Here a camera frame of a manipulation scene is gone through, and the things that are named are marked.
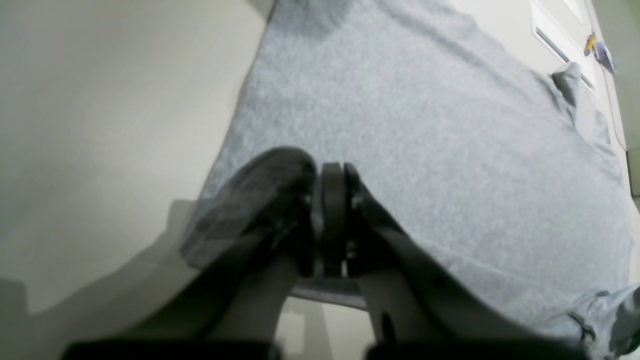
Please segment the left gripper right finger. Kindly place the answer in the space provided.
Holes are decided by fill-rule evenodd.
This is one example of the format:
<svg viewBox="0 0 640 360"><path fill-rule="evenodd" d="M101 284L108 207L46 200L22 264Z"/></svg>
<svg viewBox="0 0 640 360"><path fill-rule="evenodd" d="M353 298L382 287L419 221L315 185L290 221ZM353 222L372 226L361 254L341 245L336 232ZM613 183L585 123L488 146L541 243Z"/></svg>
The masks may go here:
<svg viewBox="0 0 640 360"><path fill-rule="evenodd" d="M322 272L354 280L374 328L375 351L578 351L537 335L473 296L396 223L356 168L320 173Z"/></svg>

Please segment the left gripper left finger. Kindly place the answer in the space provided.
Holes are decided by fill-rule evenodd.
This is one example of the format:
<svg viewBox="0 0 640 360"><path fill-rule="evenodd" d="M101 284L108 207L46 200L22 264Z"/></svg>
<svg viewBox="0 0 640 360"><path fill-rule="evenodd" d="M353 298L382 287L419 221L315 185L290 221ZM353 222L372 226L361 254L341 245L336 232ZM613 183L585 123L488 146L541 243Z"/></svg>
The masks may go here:
<svg viewBox="0 0 640 360"><path fill-rule="evenodd" d="M282 306L314 266L313 158L272 148L208 199L182 247L202 272L137 325L70 351L276 351Z"/></svg>

